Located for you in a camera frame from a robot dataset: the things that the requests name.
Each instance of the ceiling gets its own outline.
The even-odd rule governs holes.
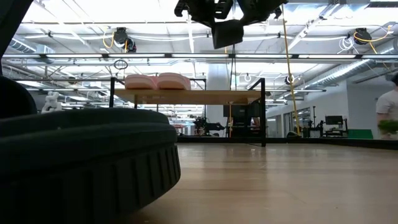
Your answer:
[[[342,50],[344,37],[355,31],[355,28],[365,27],[374,39],[384,37],[387,26],[391,25],[390,33],[385,39],[375,42],[381,45],[396,37],[398,26],[396,14],[398,8],[373,8],[367,1],[359,4],[328,6],[324,1],[320,3],[302,3],[291,1],[285,5],[285,19],[287,21],[287,37],[289,53],[291,54],[360,54],[368,53],[371,48],[367,45],[350,46]],[[104,46],[103,36],[111,36],[117,27],[126,27],[128,34],[137,45],[137,53],[228,53],[232,46],[225,49],[214,49],[208,27],[196,22],[190,22],[188,15],[176,17],[174,7],[177,0],[42,0],[34,2],[17,30],[18,38],[25,43],[42,44],[50,47],[55,53],[120,53],[123,50],[113,45],[108,49]],[[323,13],[324,20],[319,20]],[[237,7],[236,12],[229,14],[228,19],[242,16]],[[238,53],[282,54],[285,50],[282,18],[273,19],[273,15],[266,22],[253,24],[244,28],[244,41],[236,44]],[[105,38],[108,45],[110,38]],[[20,53],[8,48],[7,54]],[[24,60],[13,60],[12,63],[24,65]],[[208,61],[177,61],[170,63],[169,59],[151,60],[132,59],[125,71],[119,72],[120,78],[141,73],[153,75],[162,72],[181,73],[187,77],[202,78],[207,76]],[[226,68],[231,67],[231,61],[223,62]],[[292,74],[300,77],[301,82],[308,82],[317,75],[339,65],[338,63],[293,63]],[[44,67],[27,66],[29,70],[43,73]],[[53,77],[90,77],[107,78],[118,71],[104,66],[71,66],[48,67],[54,72]],[[236,75],[239,76],[238,88],[246,87],[256,81],[258,77],[266,78],[266,85],[274,88],[285,88],[284,77],[288,74],[286,63],[238,62]]]

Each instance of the white shirt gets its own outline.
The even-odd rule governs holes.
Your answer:
[[[376,104],[376,113],[388,114],[389,119],[398,121],[398,91],[392,90],[380,96]]]

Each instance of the ceiling duct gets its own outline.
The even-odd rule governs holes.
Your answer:
[[[24,54],[54,54],[55,51],[50,47],[42,44],[33,44],[27,40],[24,40],[22,37],[15,35],[8,47],[15,49]],[[38,62],[52,63],[53,60],[48,58],[38,58],[35,59]]]
[[[382,44],[377,48],[379,54],[398,54],[398,37],[393,40]],[[367,54],[372,54],[373,51],[370,50],[366,52]],[[371,68],[376,67],[377,62],[373,59],[365,59],[357,62],[353,62],[347,65],[339,65],[321,75],[314,78],[312,82],[306,84],[305,86],[300,86],[299,88],[315,88],[319,85],[328,86],[331,84],[338,83],[342,80],[350,78],[354,75],[363,73]]]

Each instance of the person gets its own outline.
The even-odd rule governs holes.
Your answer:
[[[398,73],[391,81],[395,84],[395,88],[380,96],[376,104],[377,124],[383,120],[398,121]],[[389,139],[387,133],[382,133],[382,139]]]

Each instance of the green object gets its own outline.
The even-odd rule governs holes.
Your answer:
[[[384,133],[396,134],[398,131],[398,121],[394,120],[380,121],[379,129]]]
[[[372,130],[370,129],[349,129],[349,139],[373,139]]]

